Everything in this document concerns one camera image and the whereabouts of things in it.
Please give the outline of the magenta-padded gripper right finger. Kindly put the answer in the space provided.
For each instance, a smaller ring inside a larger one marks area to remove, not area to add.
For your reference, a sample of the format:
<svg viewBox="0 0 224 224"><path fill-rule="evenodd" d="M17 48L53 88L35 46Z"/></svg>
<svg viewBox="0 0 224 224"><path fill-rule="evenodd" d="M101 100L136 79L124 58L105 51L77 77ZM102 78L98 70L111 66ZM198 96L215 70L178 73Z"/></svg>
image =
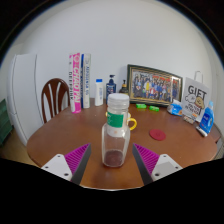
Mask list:
<svg viewBox="0 0 224 224"><path fill-rule="evenodd" d="M158 155L138 144L133 144L132 153L145 185L182 169L169 155Z"/></svg>

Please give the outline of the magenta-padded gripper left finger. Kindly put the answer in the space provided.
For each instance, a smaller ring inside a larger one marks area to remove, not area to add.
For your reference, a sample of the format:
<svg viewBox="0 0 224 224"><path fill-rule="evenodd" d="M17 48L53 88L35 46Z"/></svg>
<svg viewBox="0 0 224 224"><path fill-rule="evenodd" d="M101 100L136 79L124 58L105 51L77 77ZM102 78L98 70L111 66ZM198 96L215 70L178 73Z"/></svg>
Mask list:
<svg viewBox="0 0 224 224"><path fill-rule="evenodd" d="M42 169L79 185L90 155L91 145L85 144L66 155L56 154Z"/></svg>

